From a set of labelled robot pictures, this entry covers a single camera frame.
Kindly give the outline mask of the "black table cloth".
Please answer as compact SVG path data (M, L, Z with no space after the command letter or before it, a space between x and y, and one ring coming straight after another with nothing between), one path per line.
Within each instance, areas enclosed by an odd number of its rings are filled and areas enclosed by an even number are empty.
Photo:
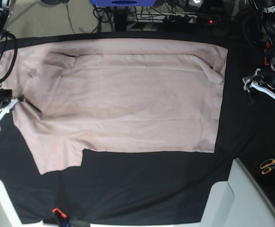
M201 220L212 185L228 178L239 158L275 205L275 170L259 166L275 159L275 102L259 94L247 104L242 77L263 65L248 44L212 36L126 33L126 38L199 41L228 49L216 150L108 153L84 151L79 167L40 175L12 115L0 133L0 180L20 220L36 223L59 208L92 224L167 225Z

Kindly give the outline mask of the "red clamp bottom edge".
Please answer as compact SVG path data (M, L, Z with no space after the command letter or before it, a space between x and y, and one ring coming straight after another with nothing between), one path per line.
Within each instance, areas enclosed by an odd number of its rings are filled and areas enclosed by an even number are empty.
M52 209L52 213L57 215L57 216L60 216L61 218L65 219L67 218L67 215L65 213L63 213L60 209L58 208L54 208Z

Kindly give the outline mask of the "red black clamp right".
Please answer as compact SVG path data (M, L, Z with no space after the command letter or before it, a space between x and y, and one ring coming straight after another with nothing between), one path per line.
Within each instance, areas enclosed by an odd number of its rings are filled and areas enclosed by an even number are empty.
M273 49L273 45L272 45L271 41L266 41L265 47L264 47L264 65L265 66L270 65L270 61L273 56L273 52L274 52L274 49Z

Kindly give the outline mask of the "blue box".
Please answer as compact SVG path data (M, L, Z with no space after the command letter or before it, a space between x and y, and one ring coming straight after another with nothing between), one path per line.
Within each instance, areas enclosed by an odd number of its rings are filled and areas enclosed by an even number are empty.
M152 7L156 0L92 0L98 7Z

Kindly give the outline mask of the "orange handled scissors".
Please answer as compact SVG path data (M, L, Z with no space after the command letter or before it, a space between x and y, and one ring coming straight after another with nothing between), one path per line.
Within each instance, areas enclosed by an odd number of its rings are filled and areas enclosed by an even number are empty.
M260 166L260 171L262 175L266 175L275 169L275 159L270 158L265 160Z

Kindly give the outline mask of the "white power strip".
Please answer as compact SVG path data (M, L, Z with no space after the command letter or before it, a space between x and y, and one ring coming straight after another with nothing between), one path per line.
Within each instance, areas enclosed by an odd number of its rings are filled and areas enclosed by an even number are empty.
M141 11L130 13L127 17L128 22L145 22L145 23L163 23L163 22L187 22L195 23L196 15L190 14L159 14L159 13L142 13Z

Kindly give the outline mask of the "black power strip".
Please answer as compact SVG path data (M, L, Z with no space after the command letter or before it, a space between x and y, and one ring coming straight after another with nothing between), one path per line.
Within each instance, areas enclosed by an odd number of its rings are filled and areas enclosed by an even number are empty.
M219 17L198 16L196 18L197 23L204 24L204 25L216 25L219 21L220 21Z

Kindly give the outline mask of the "black table leg post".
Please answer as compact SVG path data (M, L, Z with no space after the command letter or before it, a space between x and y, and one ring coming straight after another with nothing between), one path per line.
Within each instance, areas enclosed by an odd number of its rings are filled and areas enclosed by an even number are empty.
M128 7L114 7L114 27L115 32L125 32L127 30Z

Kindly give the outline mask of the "pink T-shirt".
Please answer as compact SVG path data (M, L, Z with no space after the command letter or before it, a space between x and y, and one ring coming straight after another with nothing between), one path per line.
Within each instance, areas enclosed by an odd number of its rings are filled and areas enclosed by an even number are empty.
M213 153L228 50L161 39L20 48L2 83L40 174L80 166L83 150Z

